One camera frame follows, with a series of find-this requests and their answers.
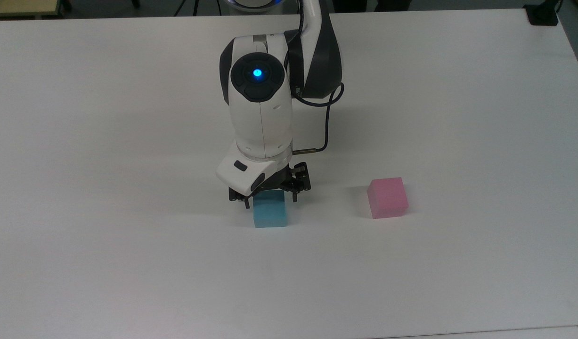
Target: cube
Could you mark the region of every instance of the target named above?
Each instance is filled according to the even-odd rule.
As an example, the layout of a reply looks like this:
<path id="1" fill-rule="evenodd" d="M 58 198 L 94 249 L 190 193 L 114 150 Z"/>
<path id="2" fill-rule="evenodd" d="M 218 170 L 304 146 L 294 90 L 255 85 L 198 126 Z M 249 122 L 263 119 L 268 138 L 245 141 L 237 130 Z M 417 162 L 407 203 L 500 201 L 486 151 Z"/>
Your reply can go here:
<path id="1" fill-rule="evenodd" d="M 285 192 L 263 191 L 253 197 L 253 223 L 257 228 L 285 227 Z"/>
<path id="2" fill-rule="evenodd" d="M 367 192 L 373 219 L 401 217 L 408 208 L 401 178 L 375 179 Z"/>

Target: small black button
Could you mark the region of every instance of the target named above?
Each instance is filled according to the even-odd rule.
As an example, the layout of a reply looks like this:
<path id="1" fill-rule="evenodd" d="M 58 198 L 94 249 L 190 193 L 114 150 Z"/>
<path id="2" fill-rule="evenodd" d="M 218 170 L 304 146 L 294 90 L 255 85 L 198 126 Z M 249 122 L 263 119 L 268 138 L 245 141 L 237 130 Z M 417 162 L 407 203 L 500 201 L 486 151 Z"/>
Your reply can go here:
<path id="1" fill-rule="evenodd" d="M 241 163 L 240 161 L 235 161 L 235 167 L 243 172 L 247 170 L 247 165 Z"/>
<path id="2" fill-rule="evenodd" d="M 251 186 L 251 191 L 255 191 L 255 189 L 261 185 L 261 183 L 263 182 L 264 178 L 266 177 L 265 174 L 261 173 L 257 179 L 253 182 L 252 186 Z"/>
<path id="3" fill-rule="evenodd" d="M 245 88 L 245 95 L 253 100 L 264 100 L 270 97 L 272 91 L 272 87 L 270 87 L 268 84 L 263 84 L 260 86 L 247 86 Z"/>

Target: black cable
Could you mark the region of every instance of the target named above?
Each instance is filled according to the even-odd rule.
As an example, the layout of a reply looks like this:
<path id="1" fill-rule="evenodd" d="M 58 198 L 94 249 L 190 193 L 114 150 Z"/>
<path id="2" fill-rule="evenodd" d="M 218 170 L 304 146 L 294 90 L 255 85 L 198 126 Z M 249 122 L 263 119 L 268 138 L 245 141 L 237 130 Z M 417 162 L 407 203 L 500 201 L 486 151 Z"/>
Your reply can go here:
<path id="1" fill-rule="evenodd" d="M 303 0 L 299 0 L 299 35 L 303 31 Z"/>
<path id="2" fill-rule="evenodd" d="M 337 101 L 339 101 L 339 99 L 341 99 L 341 97 L 343 96 L 343 90 L 345 90 L 345 85 L 343 85 L 343 83 L 340 84 L 341 90 L 339 91 L 339 94 L 337 95 L 337 97 L 335 99 L 330 99 L 328 101 L 328 103 L 312 103 L 310 101 L 306 101 L 304 100 L 302 97 L 296 95 L 295 93 L 293 93 L 293 97 L 295 99 L 297 99 L 297 101 L 299 101 L 302 104 L 306 104 L 308 106 L 312 106 L 312 107 L 328 107 L 334 103 L 336 103 Z"/>
<path id="3" fill-rule="evenodd" d="M 339 92 L 339 96 L 336 99 L 333 99 L 334 93 L 337 91 L 337 89 L 335 89 L 330 94 L 330 97 L 328 98 L 328 103 L 323 104 L 327 108 L 326 118 L 325 118 L 325 145 L 322 146 L 321 148 L 304 148 L 303 150 L 295 150 L 295 151 L 293 151 L 293 155 L 317 153 L 317 152 L 322 152 L 323 150 L 326 149 L 326 147 L 328 146 L 328 117 L 330 116 L 330 106 L 333 103 L 336 103 L 337 100 L 341 98 L 341 95 L 343 94 L 344 88 L 345 88 L 345 86 L 343 85 L 343 83 L 341 83 L 341 91 Z"/>
<path id="4" fill-rule="evenodd" d="M 176 11 L 176 13 L 174 14 L 174 16 L 178 16 L 179 11 L 182 9 L 182 6 L 184 6 L 184 3 L 186 2 L 186 0 L 182 0 L 181 4 L 178 7 L 178 10 Z"/>

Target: chair leg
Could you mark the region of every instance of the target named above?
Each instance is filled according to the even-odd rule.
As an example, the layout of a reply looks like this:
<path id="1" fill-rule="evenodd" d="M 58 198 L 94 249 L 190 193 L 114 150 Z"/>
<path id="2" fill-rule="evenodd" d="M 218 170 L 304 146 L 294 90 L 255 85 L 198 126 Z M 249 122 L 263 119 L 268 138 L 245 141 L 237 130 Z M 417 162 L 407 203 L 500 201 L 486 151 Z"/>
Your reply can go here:
<path id="1" fill-rule="evenodd" d="M 69 0 L 61 0 L 61 4 L 63 5 L 63 8 L 65 8 L 65 11 L 70 12 L 73 9 L 71 1 Z"/>

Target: black strip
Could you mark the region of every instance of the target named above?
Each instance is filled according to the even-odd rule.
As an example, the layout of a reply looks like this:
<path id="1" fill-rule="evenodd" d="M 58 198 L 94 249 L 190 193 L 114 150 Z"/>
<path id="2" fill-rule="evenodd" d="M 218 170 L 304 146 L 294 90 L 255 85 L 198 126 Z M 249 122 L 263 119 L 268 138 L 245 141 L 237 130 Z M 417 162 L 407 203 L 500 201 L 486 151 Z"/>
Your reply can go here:
<path id="1" fill-rule="evenodd" d="M 224 48 L 224 52 L 220 56 L 220 82 L 222 84 L 222 94 L 224 94 L 224 101 L 228 104 L 228 77 L 230 76 L 230 68 L 232 67 L 232 47 L 235 44 L 235 39 Z"/>
<path id="2" fill-rule="evenodd" d="M 257 177 L 257 179 L 252 183 L 251 191 L 252 191 L 252 192 L 255 191 L 255 189 L 256 189 L 259 185 L 261 185 L 261 183 L 263 182 L 263 180 L 264 180 L 265 178 L 266 178 L 266 175 L 263 174 L 263 173 L 261 173 L 261 174 Z"/>
<path id="3" fill-rule="evenodd" d="M 235 167 L 241 170 L 242 172 L 247 170 L 247 165 L 241 163 L 240 161 L 235 161 Z"/>
<path id="4" fill-rule="evenodd" d="M 319 0 L 322 16 L 320 34 L 314 49 L 308 79 L 303 85 L 302 98 L 325 98 L 341 84 L 341 54 L 326 1 Z"/>
<path id="5" fill-rule="evenodd" d="M 303 89 L 303 50 L 301 49 L 301 36 L 299 30 L 285 31 L 285 39 L 289 47 L 289 86 L 291 94 L 301 97 Z"/>

